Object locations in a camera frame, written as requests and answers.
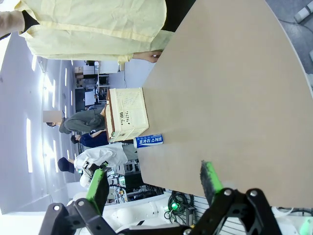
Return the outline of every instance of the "person in yellow shirt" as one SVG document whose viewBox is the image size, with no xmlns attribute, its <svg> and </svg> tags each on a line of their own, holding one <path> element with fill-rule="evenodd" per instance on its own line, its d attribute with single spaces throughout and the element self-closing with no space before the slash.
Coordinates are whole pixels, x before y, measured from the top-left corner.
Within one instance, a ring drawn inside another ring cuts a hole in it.
<svg viewBox="0 0 313 235">
<path fill-rule="evenodd" d="M 35 55 L 155 63 L 195 0 L 21 0 L 0 12 L 0 37 L 19 32 Z"/>
</svg>

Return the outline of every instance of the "plastic basket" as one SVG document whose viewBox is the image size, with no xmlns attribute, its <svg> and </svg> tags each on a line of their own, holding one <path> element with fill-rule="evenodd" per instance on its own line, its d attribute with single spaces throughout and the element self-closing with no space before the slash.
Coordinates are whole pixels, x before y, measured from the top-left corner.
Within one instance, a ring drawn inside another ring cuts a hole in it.
<svg viewBox="0 0 313 235">
<path fill-rule="evenodd" d="M 109 142 L 132 140 L 149 128 L 142 88 L 109 89 L 105 113 Z"/>
</svg>

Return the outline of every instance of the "gray shirt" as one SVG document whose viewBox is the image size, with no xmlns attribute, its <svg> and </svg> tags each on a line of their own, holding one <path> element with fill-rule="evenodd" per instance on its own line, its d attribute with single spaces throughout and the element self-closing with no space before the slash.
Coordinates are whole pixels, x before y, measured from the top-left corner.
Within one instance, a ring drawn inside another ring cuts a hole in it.
<svg viewBox="0 0 313 235">
<path fill-rule="evenodd" d="M 70 134 L 72 131 L 90 132 L 92 130 L 104 130 L 104 117 L 100 114 L 102 110 L 93 109 L 73 114 L 69 118 L 63 118 L 59 131 Z"/>
</svg>

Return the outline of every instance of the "yellow shirt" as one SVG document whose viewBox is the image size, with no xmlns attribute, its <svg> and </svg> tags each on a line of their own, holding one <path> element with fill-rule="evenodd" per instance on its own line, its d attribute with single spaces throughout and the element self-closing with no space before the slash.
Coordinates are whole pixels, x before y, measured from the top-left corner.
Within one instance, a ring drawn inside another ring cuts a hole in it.
<svg viewBox="0 0 313 235">
<path fill-rule="evenodd" d="M 22 0 L 39 22 L 20 36 L 35 55 L 64 60 L 129 61 L 135 52 L 164 49 L 165 0 Z"/>
</svg>

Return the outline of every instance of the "can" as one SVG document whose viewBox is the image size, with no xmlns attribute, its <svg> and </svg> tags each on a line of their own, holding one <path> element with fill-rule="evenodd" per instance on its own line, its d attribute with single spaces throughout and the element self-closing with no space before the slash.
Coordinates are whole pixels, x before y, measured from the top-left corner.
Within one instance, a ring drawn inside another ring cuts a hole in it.
<svg viewBox="0 0 313 235">
<path fill-rule="evenodd" d="M 140 136 L 134 138 L 135 148 L 144 148 L 154 145 L 163 144 L 162 134 L 150 135 L 150 136 Z"/>
</svg>

